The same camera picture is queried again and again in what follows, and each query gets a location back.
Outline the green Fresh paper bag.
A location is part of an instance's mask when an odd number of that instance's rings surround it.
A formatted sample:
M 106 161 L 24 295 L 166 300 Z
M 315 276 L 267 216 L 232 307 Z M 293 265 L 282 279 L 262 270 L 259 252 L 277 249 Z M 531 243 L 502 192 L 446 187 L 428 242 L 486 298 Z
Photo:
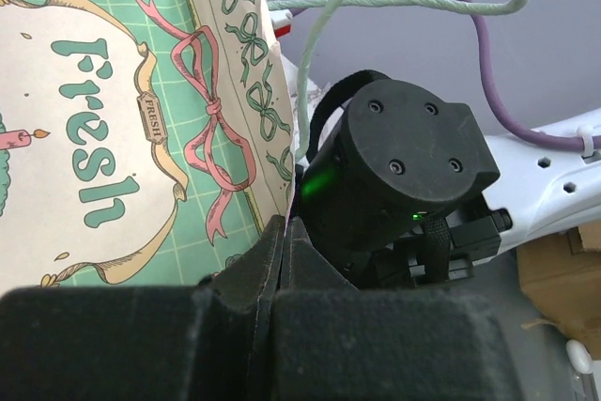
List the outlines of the green Fresh paper bag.
M 273 10 L 1 0 L 1 289 L 193 284 L 286 214 L 306 78 Z

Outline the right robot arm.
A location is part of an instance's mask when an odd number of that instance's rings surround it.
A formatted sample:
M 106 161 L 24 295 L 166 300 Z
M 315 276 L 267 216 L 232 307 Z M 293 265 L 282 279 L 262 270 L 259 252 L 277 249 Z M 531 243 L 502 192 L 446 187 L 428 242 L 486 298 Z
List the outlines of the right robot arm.
M 451 280 L 533 239 L 600 217 L 600 155 L 486 137 L 470 107 L 363 70 L 310 123 L 295 208 L 354 286 Z

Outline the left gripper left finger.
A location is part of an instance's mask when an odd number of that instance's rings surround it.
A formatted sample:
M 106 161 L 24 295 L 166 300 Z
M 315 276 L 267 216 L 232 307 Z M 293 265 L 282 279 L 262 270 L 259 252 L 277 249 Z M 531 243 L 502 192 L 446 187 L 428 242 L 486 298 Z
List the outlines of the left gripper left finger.
M 212 290 L 224 305 L 255 314 L 276 290 L 282 263 L 286 219 L 274 215 L 258 241 L 224 270 L 205 276 L 197 285 Z

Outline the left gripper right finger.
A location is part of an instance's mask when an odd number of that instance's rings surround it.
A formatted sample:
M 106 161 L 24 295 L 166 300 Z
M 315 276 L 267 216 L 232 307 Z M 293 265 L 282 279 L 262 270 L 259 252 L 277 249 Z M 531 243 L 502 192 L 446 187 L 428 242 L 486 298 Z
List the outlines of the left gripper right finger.
M 358 292 L 313 245 L 300 217 L 288 224 L 280 269 L 280 292 L 344 290 Z

